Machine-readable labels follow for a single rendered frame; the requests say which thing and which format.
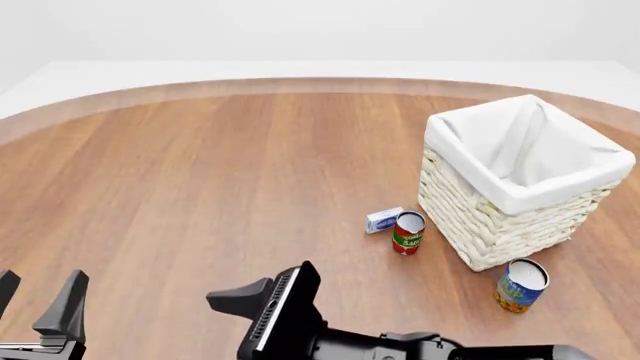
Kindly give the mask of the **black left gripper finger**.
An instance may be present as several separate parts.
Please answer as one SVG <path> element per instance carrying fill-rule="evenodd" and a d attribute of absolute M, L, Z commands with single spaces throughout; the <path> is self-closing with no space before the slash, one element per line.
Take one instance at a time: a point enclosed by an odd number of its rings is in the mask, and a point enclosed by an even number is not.
<path fill-rule="evenodd" d="M 15 272 L 9 269 L 0 272 L 0 317 L 2 317 L 6 311 L 20 282 L 21 278 Z"/>
<path fill-rule="evenodd" d="M 54 301 L 33 323 L 32 329 L 39 333 L 41 344 L 86 342 L 84 310 L 88 284 L 85 272 L 78 269 L 71 272 Z"/>

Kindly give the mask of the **blue yellow soup can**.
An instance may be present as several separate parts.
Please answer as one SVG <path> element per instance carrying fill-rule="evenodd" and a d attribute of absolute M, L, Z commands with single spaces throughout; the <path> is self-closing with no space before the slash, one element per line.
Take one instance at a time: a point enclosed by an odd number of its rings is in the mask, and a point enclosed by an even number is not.
<path fill-rule="evenodd" d="M 511 260 L 496 284 L 494 297 L 498 304 L 513 313 L 531 308 L 550 284 L 546 269 L 528 258 Z"/>

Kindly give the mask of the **white woven basket with liner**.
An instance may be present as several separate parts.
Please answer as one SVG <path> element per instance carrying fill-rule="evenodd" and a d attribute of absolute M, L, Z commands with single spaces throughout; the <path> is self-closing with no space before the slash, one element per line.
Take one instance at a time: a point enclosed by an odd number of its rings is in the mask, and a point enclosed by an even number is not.
<path fill-rule="evenodd" d="M 418 203 L 474 271 L 569 239 L 632 152 L 534 95 L 429 117 Z"/>

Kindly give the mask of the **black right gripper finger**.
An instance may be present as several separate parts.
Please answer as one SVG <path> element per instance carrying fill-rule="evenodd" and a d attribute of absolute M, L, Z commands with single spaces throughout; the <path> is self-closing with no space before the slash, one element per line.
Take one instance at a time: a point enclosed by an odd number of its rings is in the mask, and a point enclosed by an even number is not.
<path fill-rule="evenodd" d="M 270 296 L 273 284 L 271 278 L 262 278 L 244 287 L 212 291 L 206 300 L 213 311 L 253 320 Z"/>

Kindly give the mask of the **small blue white box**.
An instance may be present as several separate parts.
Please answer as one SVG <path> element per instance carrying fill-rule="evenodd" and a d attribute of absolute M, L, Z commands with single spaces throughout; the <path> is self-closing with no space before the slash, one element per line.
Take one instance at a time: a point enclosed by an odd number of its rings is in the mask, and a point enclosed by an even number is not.
<path fill-rule="evenodd" d="M 394 227 L 398 215 L 403 211 L 402 207 L 396 207 L 366 215 L 365 232 L 373 234 Z"/>

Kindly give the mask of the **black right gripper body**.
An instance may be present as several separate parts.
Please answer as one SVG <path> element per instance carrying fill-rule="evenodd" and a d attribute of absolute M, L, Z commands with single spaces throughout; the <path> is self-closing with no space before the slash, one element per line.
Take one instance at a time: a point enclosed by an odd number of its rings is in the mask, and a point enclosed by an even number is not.
<path fill-rule="evenodd" d="M 238 360 L 309 360 L 325 322 L 314 305 L 321 278 L 306 260 L 239 288 L 242 317 L 251 320 Z"/>

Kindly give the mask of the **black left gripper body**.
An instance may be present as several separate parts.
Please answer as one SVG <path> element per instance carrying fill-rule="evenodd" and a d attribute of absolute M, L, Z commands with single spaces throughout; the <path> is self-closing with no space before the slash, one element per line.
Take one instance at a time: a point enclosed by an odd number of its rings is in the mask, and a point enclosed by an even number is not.
<path fill-rule="evenodd" d="M 0 343 L 0 360 L 82 360 L 85 351 L 80 341 L 42 337 L 39 343 Z"/>

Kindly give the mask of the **red tomato sauce can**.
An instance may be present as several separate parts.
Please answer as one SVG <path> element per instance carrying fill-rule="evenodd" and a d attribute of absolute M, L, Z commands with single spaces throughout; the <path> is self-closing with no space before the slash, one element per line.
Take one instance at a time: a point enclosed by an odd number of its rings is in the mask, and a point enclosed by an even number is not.
<path fill-rule="evenodd" d="M 392 246 L 394 251 L 403 256 L 415 254 L 421 244 L 425 229 L 426 220 L 419 212 L 401 212 L 396 218 L 393 229 Z"/>

